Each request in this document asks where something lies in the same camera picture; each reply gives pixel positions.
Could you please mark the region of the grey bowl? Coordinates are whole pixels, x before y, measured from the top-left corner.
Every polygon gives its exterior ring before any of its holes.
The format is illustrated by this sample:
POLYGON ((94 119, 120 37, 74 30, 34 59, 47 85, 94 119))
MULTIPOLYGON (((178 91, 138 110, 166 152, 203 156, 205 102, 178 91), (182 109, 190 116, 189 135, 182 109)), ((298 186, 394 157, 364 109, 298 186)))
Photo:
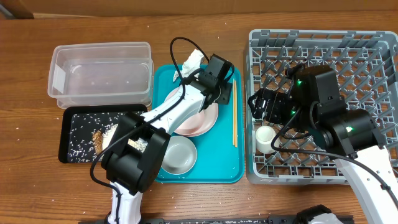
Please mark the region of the grey bowl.
POLYGON ((194 143, 184 136, 172 136, 165 152, 162 168, 173 175, 189 172, 197 161, 194 143))

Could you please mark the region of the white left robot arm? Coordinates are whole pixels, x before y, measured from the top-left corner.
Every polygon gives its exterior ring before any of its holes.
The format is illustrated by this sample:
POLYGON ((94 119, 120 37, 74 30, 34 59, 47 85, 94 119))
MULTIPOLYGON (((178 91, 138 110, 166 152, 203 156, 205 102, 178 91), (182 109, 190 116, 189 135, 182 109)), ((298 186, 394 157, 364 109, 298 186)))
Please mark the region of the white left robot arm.
POLYGON ((205 68, 183 78, 177 91, 160 106, 120 119, 101 161, 113 190, 107 223, 140 222, 143 193, 160 171, 172 133, 212 103, 227 104, 233 73, 231 62, 212 55, 205 68))

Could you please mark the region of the white napkin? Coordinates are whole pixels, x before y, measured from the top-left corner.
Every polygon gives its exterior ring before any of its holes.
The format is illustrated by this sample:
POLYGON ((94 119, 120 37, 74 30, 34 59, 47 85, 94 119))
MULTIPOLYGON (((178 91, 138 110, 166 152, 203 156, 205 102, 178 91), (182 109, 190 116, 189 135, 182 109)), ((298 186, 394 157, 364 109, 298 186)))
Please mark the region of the white napkin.
POLYGON ((203 58, 204 54, 198 49, 195 49, 183 63, 182 68, 174 73, 173 82, 179 77, 178 73, 181 73, 183 78, 187 78, 192 72, 200 68, 203 58))

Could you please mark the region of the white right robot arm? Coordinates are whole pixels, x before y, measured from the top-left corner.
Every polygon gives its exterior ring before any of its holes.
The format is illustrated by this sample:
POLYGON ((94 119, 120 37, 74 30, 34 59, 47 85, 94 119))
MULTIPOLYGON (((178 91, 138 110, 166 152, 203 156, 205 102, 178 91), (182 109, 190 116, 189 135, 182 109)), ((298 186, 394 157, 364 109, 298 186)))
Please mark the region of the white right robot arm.
POLYGON ((397 179, 386 139, 363 109, 348 110, 335 71, 328 65, 287 69, 288 93, 261 88, 248 99, 253 118, 282 125, 272 137, 273 151, 294 153, 275 142, 294 129, 300 138, 312 136, 319 154, 334 161, 353 189, 369 223, 397 223, 397 179))

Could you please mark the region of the pink plate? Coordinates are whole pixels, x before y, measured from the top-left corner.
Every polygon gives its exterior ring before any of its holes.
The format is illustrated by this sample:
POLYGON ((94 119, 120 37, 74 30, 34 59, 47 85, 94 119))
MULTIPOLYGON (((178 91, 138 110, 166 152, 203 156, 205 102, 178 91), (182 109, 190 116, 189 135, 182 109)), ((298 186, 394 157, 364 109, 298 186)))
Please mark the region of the pink plate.
POLYGON ((218 119, 218 104, 213 103, 207 109, 189 117, 174 133, 182 136, 199 136, 209 131, 218 119))

